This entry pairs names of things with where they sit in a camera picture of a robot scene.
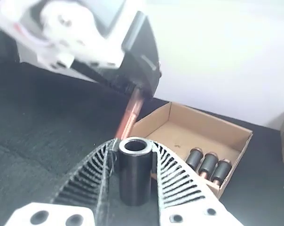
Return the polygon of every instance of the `black table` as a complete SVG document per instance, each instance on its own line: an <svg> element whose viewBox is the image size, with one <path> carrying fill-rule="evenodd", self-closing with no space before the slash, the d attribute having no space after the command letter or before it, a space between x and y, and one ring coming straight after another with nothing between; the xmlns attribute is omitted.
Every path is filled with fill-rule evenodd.
<svg viewBox="0 0 284 226"><path fill-rule="evenodd" d="M0 65L0 225L12 211L42 202L93 147L111 139L128 99L98 84L53 75L28 64ZM139 118L165 102L147 102ZM284 163L280 133L222 117L254 136L221 202L245 226L284 226ZM145 206L120 204L111 183L110 220L158 225L156 188Z"/></svg>

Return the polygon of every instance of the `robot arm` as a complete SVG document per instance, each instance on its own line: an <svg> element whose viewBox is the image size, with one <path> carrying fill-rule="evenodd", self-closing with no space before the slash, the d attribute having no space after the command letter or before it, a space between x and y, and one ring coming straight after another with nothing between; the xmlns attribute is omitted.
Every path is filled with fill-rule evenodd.
<svg viewBox="0 0 284 226"><path fill-rule="evenodd" d="M130 95L153 97L161 76L142 0L0 0L0 29L48 70L76 70Z"/></svg>

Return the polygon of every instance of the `mounting hole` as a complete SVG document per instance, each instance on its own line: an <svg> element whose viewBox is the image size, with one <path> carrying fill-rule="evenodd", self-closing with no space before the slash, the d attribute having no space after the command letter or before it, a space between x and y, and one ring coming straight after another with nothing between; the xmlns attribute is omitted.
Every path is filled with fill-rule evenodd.
<svg viewBox="0 0 284 226"><path fill-rule="evenodd" d="M50 67L51 67L52 69L55 69L55 70L58 69L58 67L57 67L56 65L54 65L54 64L50 64Z"/></svg>
<svg viewBox="0 0 284 226"><path fill-rule="evenodd" d="M174 214L170 216L169 220L171 223L182 223L183 217L179 214Z"/></svg>
<svg viewBox="0 0 284 226"><path fill-rule="evenodd" d="M133 152L141 151L144 148L146 148L146 143L142 140L131 140L127 144L124 145L124 147Z"/></svg>
<svg viewBox="0 0 284 226"><path fill-rule="evenodd" d="M48 211L45 210L39 211L33 214L33 216L30 218L30 223L33 225L40 225L47 220L48 216L49 216Z"/></svg>
<svg viewBox="0 0 284 226"><path fill-rule="evenodd" d="M90 63L90 66L91 66L91 67L98 67L98 66L99 66L99 63L98 63L98 62L91 62L91 63Z"/></svg>
<svg viewBox="0 0 284 226"><path fill-rule="evenodd" d="M64 64L63 64L62 62L60 62L60 61L57 61L56 64L57 64L57 66L62 67L62 68L66 68L66 67L67 67L66 65L64 65Z"/></svg>
<svg viewBox="0 0 284 226"><path fill-rule="evenodd" d="M209 208L209 209L207 209L207 214L210 215L210 216L215 216L216 211L215 211L215 209Z"/></svg>
<svg viewBox="0 0 284 226"><path fill-rule="evenodd" d="M72 21L69 20L69 19L65 19L62 15L59 15L57 17L57 20L61 25L65 26L65 27L71 27L71 25L72 25Z"/></svg>
<svg viewBox="0 0 284 226"><path fill-rule="evenodd" d="M81 226L83 221L82 215L74 214L67 219L66 226Z"/></svg>
<svg viewBox="0 0 284 226"><path fill-rule="evenodd" d="M76 41L79 45L85 46L84 42L82 40L77 40Z"/></svg>

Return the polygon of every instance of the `black cylinder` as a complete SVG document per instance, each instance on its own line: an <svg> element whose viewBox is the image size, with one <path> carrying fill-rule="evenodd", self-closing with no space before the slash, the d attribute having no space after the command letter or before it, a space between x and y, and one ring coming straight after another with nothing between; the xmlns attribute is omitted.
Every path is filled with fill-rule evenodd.
<svg viewBox="0 0 284 226"><path fill-rule="evenodd" d="M186 163L195 171L203 156L204 154L201 148L199 147L192 148L190 151L190 155L186 160Z"/></svg>
<svg viewBox="0 0 284 226"><path fill-rule="evenodd" d="M220 184L223 183L227 175L232 168L231 162L227 159L220 160L217 164L216 170L214 171L211 181L218 180Z"/></svg>
<svg viewBox="0 0 284 226"><path fill-rule="evenodd" d="M124 204L140 206L150 199L152 143L129 137L119 144L119 193Z"/></svg>
<svg viewBox="0 0 284 226"><path fill-rule="evenodd" d="M207 178L210 178L215 165L218 161L217 154L214 152L207 153L205 155L205 159L203 163L200 165L198 172L201 174L202 172L207 173Z"/></svg>

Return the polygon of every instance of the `open cardboard box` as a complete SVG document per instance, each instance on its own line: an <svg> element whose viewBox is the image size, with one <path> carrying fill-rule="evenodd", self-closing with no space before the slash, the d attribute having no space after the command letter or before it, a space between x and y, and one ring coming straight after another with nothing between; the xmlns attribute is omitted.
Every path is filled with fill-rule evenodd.
<svg viewBox="0 0 284 226"><path fill-rule="evenodd" d="M187 159L193 147L200 147L204 155L215 152L219 160L231 160L233 167L220 187L204 179L220 198L245 153L252 131L204 112L168 103L139 120L134 125L131 136L158 141L183 160Z"/></svg>

